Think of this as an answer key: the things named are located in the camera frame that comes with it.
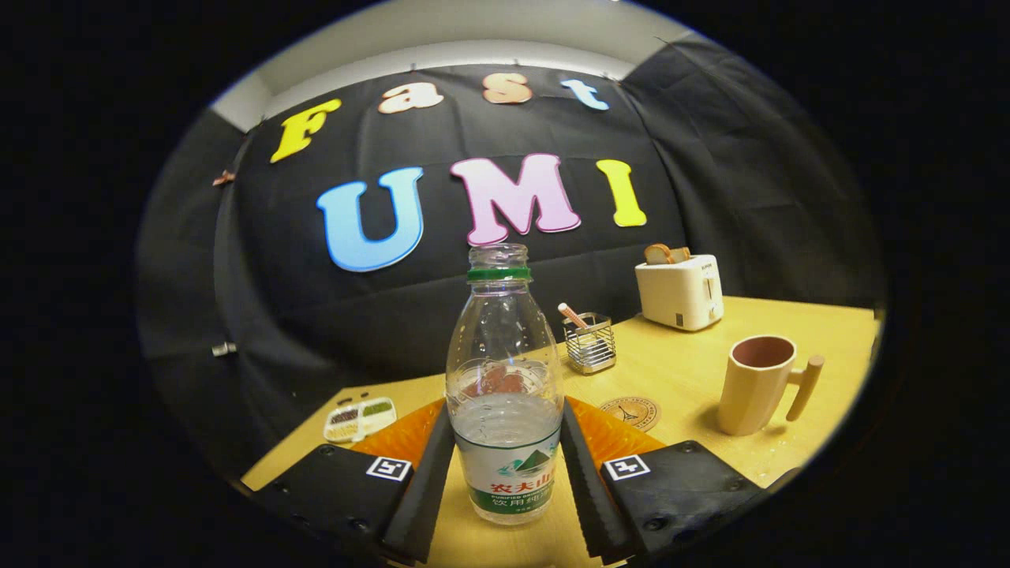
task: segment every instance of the beige mug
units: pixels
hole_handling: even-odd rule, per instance
[[[803,371],[793,369],[796,344],[779,336],[753,336],[733,344],[722,384],[718,422],[722,432],[746,436],[765,428],[782,401],[786,384],[800,385],[786,419],[800,417],[817,384],[824,358],[815,355]]]

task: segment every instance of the yellow letter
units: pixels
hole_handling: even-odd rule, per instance
[[[619,160],[600,160],[596,167],[607,176],[610,191],[614,194],[614,222],[617,226],[640,226],[645,224],[645,213],[638,208],[638,200],[631,187],[631,167]]]
[[[386,91],[382,98],[386,100],[379,105],[379,112],[392,114],[411,108],[434,106],[445,97],[439,95],[431,83],[410,83]]]
[[[271,157],[270,163],[284,160],[292,154],[308,148],[309,143],[312,141],[308,134],[318,132],[326,120],[326,113],[333,112],[338,108],[340,108],[340,99],[333,99],[298,114],[293,114],[281,122],[281,125],[284,126],[284,133],[281,134],[281,146]]]
[[[526,102],[533,91],[525,85],[526,78],[518,73],[492,73],[484,78],[484,98],[496,104]]]

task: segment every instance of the black curtain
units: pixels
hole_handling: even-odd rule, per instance
[[[724,294],[862,307],[884,297],[865,195],[788,93],[697,33],[621,84],[670,175],[692,252],[719,260]]]
[[[533,98],[484,100],[491,73],[522,73]],[[598,111],[561,85],[583,80]],[[389,89],[430,82],[439,104],[395,114]],[[331,98],[305,150],[278,163],[282,122]],[[240,476],[340,388],[444,371],[467,299],[466,190],[449,166],[488,158],[513,180],[522,158],[561,158],[578,228],[534,227],[531,291],[561,339],[566,301],[615,321],[640,310],[633,267],[651,243],[719,259],[723,292],[871,305],[876,242],[858,188],[830,144],[781,89],[700,36],[668,45],[621,84],[579,73],[460,66],[392,75],[296,105],[243,136],[213,112],[196,121],[152,195],[137,245],[139,326],[169,405],[229,479]],[[601,159],[626,162],[643,226],[618,227]],[[420,166],[424,232],[401,262],[367,273],[335,266],[316,199],[351,181],[363,228],[396,228],[378,178]],[[233,183],[211,181],[229,169]],[[221,358],[211,347],[233,342]]]

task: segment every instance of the orange letter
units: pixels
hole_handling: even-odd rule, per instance
[[[392,114],[411,108],[434,106],[445,97],[439,95],[431,83],[410,83],[386,91],[382,98],[386,100],[379,105],[379,112]]]
[[[518,73],[492,73],[484,78],[484,98],[496,104],[518,104],[533,98],[526,78]]]
[[[308,134],[318,132],[326,120],[326,113],[333,112],[338,108],[340,108],[340,99],[333,99],[298,114],[293,114],[281,122],[281,125],[284,126],[284,133],[281,134],[281,146],[271,157],[270,163],[284,160],[292,154],[308,148],[309,143],[312,141]]]

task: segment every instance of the green bottle cap ring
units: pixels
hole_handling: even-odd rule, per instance
[[[467,282],[520,279],[529,279],[529,267],[475,269],[467,272]]]

